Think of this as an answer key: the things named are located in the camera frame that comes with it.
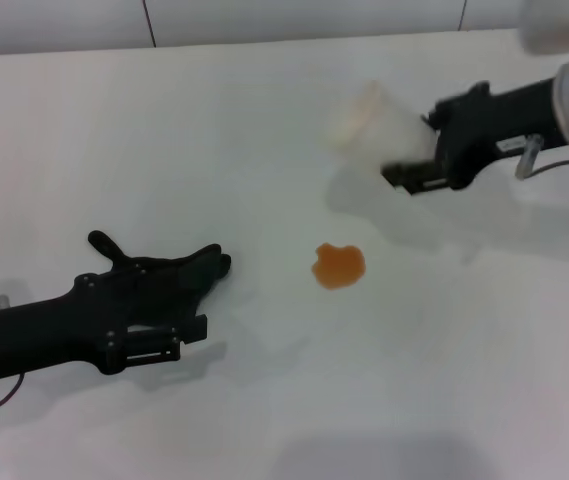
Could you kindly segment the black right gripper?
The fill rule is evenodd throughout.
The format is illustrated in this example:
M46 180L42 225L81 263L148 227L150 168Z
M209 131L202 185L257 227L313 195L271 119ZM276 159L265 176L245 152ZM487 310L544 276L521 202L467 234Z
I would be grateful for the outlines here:
M542 148L565 145L553 107L553 79L494 95L479 82L468 92L438 101L421 120L439 133L435 161L392 163L381 168L395 189L419 195L442 189L462 190L488 165L523 153L498 146L517 137L538 135Z

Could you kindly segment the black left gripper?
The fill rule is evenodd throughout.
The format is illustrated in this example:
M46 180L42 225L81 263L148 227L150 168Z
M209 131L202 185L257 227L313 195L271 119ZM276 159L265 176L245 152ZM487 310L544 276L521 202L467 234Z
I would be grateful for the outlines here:
M185 275L187 258L102 256L111 268L76 277L64 295L0 310L0 379L69 362L120 373L133 285L195 289Z

